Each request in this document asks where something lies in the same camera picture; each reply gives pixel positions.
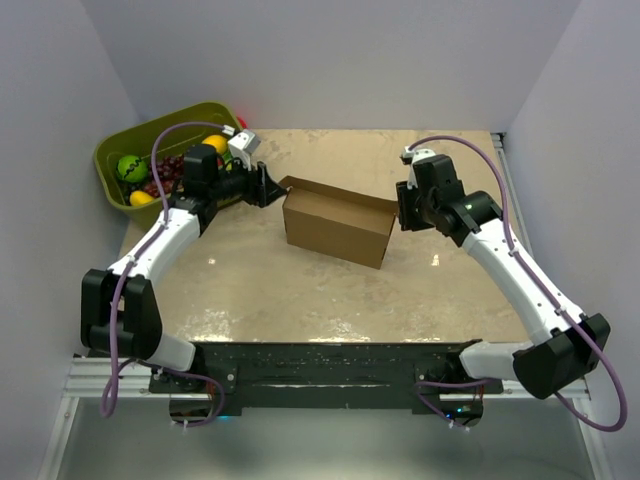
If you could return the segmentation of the brown cardboard box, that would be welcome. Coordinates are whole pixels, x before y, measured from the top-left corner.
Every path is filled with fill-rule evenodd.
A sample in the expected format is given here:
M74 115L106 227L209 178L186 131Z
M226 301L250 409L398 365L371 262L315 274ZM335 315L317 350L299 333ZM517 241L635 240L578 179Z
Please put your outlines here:
M287 176L287 243L366 267L382 266L397 215L392 200Z

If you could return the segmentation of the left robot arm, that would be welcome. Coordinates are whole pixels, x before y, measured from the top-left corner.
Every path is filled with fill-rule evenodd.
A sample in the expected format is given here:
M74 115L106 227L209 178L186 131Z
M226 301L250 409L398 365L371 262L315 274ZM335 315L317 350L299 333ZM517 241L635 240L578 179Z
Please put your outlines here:
M182 188L171 193L154 225L126 256L105 270L89 270L81 284L82 344L115 358L172 369L173 382L185 392L205 385L207 368L195 360L193 343L165 332L155 284L202 236L222 202L240 199L265 208L286 193L265 163L252 163L242 155L225 169L218 159L212 146L190 148Z

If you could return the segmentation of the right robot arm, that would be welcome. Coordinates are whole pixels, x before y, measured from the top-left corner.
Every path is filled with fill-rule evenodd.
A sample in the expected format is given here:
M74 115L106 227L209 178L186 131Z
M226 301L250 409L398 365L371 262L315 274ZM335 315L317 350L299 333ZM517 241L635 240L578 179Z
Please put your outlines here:
M524 343L467 346L445 369L448 386L466 393L482 378L513 380L545 399L591 372L598 359L580 335L603 347L606 319L586 316L561 293L515 240L494 199L465 192L449 156L405 150L401 160L409 168L407 180L396 185L402 230L434 228L450 238L488 273L528 336Z

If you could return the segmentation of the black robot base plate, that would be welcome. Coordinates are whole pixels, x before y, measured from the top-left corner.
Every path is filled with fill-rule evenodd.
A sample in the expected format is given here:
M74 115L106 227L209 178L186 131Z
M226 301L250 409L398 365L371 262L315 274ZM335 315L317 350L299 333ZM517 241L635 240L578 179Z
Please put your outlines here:
M225 416L249 408L409 410L433 407L466 426L483 414L493 380L473 386L463 371L462 343L199 342L190 378L155 372L154 394L170 396L174 419L200 419L211 407Z

